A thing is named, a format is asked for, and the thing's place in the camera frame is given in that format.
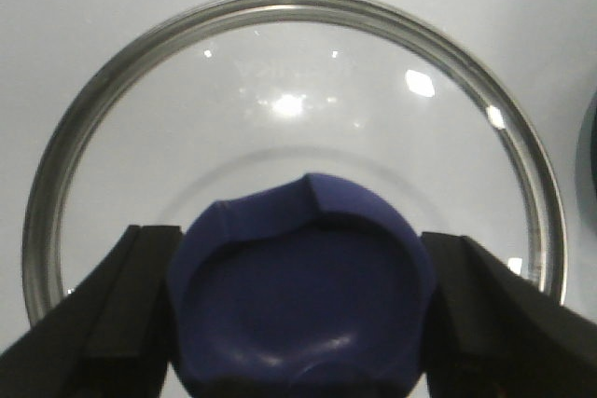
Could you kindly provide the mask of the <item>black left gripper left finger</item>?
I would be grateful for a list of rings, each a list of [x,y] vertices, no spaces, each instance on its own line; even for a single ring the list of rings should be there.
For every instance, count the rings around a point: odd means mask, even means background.
[[[129,226],[93,272],[1,356],[4,397],[158,397],[177,226]]]

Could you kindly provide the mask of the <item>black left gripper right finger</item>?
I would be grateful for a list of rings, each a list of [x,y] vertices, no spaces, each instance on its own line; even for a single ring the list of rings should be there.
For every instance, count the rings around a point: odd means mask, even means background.
[[[431,396],[595,396],[595,323],[469,237],[422,241],[437,275],[423,356]]]

